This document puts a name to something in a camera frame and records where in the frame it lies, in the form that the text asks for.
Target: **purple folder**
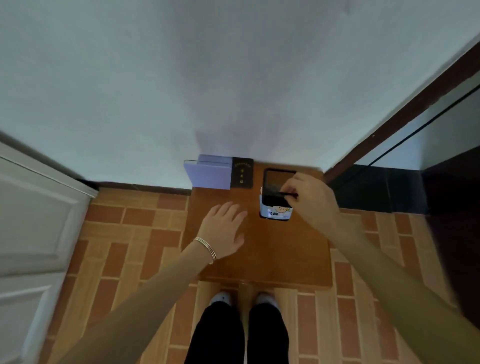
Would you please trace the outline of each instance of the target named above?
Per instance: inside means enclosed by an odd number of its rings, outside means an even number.
[[[200,154],[198,160],[183,162],[194,187],[230,189],[232,158]]]

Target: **right hand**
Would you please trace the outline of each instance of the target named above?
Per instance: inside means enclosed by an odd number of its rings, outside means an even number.
[[[297,172],[282,186],[281,192],[297,193],[298,197],[285,196],[287,202],[313,228],[332,240],[345,221],[340,215],[335,194],[321,180]]]

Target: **black pants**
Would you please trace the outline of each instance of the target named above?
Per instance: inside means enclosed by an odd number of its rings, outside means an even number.
[[[224,302],[208,306],[198,322],[185,364],[242,364],[243,326],[237,310]],[[288,364],[288,333],[282,315],[268,303],[250,310],[247,358],[249,364]]]

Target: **silver bracelet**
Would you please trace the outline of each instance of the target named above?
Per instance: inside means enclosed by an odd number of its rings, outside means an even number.
[[[214,252],[214,250],[212,249],[212,247],[210,246],[209,243],[207,243],[205,240],[203,240],[202,238],[199,238],[199,237],[196,237],[194,240],[202,243],[202,245],[208,249],[208,251],[210,252],[210,254],[212,255],[212,262],[210,264],[213,264],[215,261],[216,261],[216,254]]]

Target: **foot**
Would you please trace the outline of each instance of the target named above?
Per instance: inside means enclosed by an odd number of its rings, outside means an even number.
[[[210,300],[210,305],[215,302],[225,302],[227,305],[232,306],[232,296],[228,292],[219,292]]]
[[[278,303],[276,299],[268,293],[262,292],[258,294],[257,299],[255,300],[255,304],[261,304],[261,303],[271,304],[273,307],[275,307],[277,310],[280,311],[280,307],[278,307]]]

